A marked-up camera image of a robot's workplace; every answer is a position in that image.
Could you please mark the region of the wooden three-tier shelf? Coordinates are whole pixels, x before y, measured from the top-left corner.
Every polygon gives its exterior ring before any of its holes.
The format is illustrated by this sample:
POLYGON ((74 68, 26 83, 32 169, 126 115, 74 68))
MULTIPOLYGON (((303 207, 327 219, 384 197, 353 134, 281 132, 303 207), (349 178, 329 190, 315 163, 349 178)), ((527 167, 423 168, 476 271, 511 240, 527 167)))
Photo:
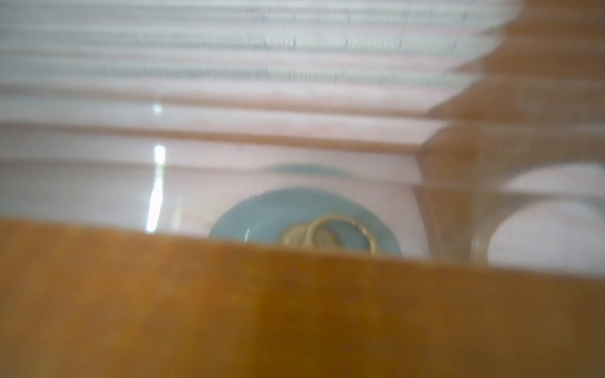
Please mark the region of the wooden three-tier shelf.
POLYGON ((602 1, 4 1, 4 377, 602 377, 604 275, 490 266, 604 167, 602 1), (402 254, 211 239, 310 187, 402 254))

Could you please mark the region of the blue canister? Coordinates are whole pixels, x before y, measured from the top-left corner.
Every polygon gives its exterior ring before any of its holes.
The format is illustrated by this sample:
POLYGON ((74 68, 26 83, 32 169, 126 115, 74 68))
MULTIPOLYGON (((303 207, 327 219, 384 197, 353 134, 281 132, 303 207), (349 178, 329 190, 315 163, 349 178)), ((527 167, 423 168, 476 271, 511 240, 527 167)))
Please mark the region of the blue canister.
POLYGON ((362 255, 402 254, 392 230, 374 213, 345 197, 310 187, 246 199, 219 217, 209 237, 362 255))

